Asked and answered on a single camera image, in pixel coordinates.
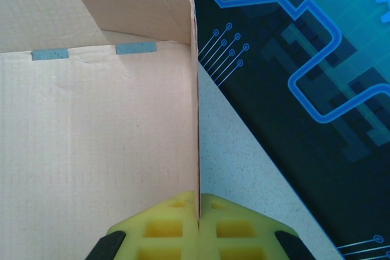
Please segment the blue gear-print enclosure panel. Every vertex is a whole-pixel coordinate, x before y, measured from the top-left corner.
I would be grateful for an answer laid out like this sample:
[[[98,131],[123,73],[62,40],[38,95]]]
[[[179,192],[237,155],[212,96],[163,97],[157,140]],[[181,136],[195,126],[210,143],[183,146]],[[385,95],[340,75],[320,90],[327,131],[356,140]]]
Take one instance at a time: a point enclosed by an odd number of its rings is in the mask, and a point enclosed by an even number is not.
[[[199,61],[345,260],[390,260],[390,0],[195,0]]]

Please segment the brown cardboard box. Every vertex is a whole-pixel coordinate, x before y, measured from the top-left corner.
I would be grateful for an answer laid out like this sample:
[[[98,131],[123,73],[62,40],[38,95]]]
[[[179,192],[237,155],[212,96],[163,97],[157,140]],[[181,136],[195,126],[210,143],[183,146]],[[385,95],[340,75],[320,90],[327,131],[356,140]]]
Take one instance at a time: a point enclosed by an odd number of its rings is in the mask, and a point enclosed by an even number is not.
[[[194,0],[0,0],[0,260],[85,260],[193,191]]]

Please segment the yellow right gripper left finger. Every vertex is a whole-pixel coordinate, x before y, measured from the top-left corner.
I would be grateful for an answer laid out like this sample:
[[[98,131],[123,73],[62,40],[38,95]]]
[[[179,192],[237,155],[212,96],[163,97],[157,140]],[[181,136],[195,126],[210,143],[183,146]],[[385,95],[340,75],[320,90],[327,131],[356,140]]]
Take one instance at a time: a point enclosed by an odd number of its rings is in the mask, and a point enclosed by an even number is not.
[[[183,191],[110,227],[87,260],[198,260],[197,201]]]

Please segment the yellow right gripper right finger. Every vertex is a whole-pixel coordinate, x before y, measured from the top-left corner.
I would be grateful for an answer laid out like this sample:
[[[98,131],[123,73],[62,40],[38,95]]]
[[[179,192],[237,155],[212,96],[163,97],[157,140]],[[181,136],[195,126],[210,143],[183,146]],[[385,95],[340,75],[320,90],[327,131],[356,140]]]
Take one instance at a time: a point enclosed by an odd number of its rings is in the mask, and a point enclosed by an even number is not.
[[[200,206],[199,260],[316,260],[284,223],[212,194]]]

